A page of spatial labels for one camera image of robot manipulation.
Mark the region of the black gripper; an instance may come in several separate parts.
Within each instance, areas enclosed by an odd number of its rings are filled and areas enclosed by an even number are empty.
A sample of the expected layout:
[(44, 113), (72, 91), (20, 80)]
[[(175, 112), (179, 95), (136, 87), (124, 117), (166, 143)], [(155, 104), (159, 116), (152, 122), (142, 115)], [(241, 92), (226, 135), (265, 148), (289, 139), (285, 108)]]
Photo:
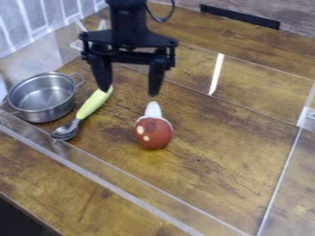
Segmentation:
[(111, 29), (91, 31), (82, 51), (103, 92), (112, 85), (112, 62), (123, 62), (150, 65), (150, 95), (159, 94), (166, 69), (176, 64), (179, 41), (148, 28), (147, 16), (159, 23), (167, 22), (175, 12), (175, 0), (170, 2), (168, 14), (158, 17), (151, 12), (148, 0), (106, 0)]

